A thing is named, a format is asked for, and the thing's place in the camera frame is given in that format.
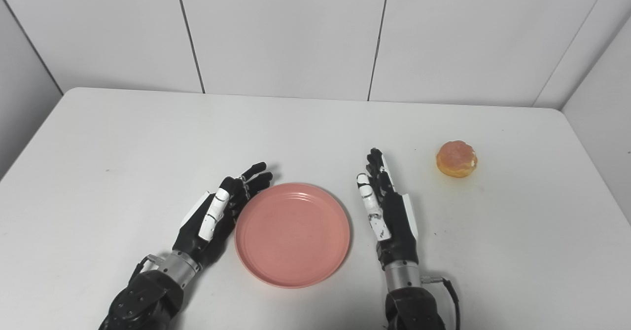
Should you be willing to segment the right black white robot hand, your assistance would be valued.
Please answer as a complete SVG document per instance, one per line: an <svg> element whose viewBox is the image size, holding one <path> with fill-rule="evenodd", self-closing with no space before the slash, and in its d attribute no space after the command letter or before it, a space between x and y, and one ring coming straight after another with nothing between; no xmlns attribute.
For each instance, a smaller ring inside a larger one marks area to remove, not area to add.
<svg viewBox="0 0 631 330"><path fill-rule="evenodd" d="M418 232L410 223L408 195L395 189L385 155L378 148L370 150L366 172L357 175L356 184L377 239L381 267L393 262L418 263Z"/></svg>

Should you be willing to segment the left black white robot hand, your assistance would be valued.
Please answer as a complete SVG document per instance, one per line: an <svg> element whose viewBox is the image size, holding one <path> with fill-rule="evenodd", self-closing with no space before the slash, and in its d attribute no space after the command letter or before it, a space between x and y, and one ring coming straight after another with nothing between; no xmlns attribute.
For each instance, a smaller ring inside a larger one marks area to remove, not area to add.
<svg viewBox="0 0 631 330"><path fill-rule="evenodd" d="M215 191L205 191L182 221L172 249L201 267L215 263L246 204L269 188L272 179L273 173L261 162L239 177L226 177Z"/></svg>

